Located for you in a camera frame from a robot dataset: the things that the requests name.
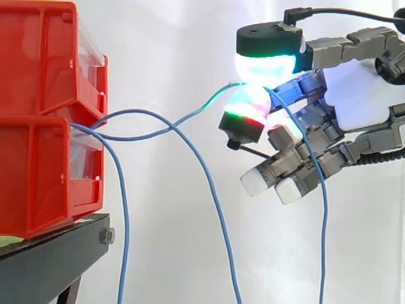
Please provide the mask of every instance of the black metal shelf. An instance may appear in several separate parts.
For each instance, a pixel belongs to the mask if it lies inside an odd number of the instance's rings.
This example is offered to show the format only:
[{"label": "black metal shelf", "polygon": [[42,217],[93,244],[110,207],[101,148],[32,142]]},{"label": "black metal shelf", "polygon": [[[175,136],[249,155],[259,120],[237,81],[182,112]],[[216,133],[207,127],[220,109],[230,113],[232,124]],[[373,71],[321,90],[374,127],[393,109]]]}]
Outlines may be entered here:
[{"label": "black metal shelf", "polygon": [[47,236],[0,248],[0,303],[74,303],[81,275],[108,251],[108,214]]}]

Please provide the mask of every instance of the green light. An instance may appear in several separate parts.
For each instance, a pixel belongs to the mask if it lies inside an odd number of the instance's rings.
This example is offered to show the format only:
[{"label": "green light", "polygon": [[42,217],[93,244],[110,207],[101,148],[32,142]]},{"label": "green light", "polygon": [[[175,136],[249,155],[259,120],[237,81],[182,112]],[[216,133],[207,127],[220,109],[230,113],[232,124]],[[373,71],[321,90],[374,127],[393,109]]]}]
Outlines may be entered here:
[{"label": "green light", "polygon": [[294,55],[253,58],[236,54],[235,65],[243,81],[270,89],[290,80],[296,66]]},{"label": "green light", "polygon": [[270,112],[269,94],[258,85],[244,85],[238,88],[225,106],[225,112],[240,117],[253,119],[263,125]]}]

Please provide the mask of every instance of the white wall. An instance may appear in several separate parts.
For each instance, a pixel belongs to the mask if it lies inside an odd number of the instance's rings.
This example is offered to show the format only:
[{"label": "white wall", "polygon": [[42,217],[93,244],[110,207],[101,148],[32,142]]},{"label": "white wall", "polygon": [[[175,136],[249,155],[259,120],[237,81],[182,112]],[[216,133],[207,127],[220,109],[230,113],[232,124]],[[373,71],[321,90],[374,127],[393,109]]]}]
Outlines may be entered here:
[{"label": "white wall", "polygon": [[[237,79],[235,31],[243,25],[266,16],[279,20],[285,8],[295,6],[392,14],[387,0],[356,5],[349,0],[76,2],[87,30],[109,56],[109,110],[145,108],[171,121]],[[313,39],[346,35],[362,22],[317,16],[300,25]],[[217,128],[229,96],[181,129],[205,156],[216,182],[244,303],[314,304],[320,280],[321,193],[317,189],[290,206],[282,206],[272,189],[248,197],[239,177],[261,160],[226,148],[227,137]],[[105,131],[144,134],[161,126],[131,116],[110,121]],[[265,142],[263,138],[261,149],[270,150]],[[175,134],[113,146],[125,169],[132,225],[125,303],[235,303],[214,204],[191,151]],[[348,168],[328,180],[325,303],[399,303],[402,171],[397,161]],[[79,303],[116,301],[123,244],[119,191],[116,169],[107,157],[103,211],[111,213],[118,236],[84,275]]]}]

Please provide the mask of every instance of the metal bolt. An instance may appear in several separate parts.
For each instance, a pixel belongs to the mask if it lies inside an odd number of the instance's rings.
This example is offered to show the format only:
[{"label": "metal bolt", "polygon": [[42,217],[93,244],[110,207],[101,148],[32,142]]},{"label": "metal bolt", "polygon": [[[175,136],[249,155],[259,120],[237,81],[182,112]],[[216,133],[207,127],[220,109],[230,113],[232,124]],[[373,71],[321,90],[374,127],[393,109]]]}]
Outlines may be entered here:
[{"label": "metal bolt", "polygon": [[114,228],[104,228],[101,231],[101,244],[111,245],[115,241],[115,229]]}]

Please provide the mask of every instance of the red plastic bin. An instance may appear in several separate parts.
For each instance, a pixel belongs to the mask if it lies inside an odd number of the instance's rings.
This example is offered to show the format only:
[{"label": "red plastic bin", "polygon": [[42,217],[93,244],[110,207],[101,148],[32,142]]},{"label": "red plastic bin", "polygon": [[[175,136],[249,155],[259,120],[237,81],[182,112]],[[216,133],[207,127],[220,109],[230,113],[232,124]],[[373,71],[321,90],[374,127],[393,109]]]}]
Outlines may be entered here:
[{"label": "red plastic bin", "polygon": [[103,206],[103,150],[74,177],[72,138],[65,118],[0,117],[0,236],[30,239]]},{"label": "red plastic bin", "polygon": [[0,1],[1,115],[91,125],[107,113],[107,59],[71,2]]},{"label": "red plastic bin", "polygon": [[30,239],[103,207],[104,151],[69,123],[107,113],[108,62],[70,2],[0,0],[0,41],[0,236]]}]

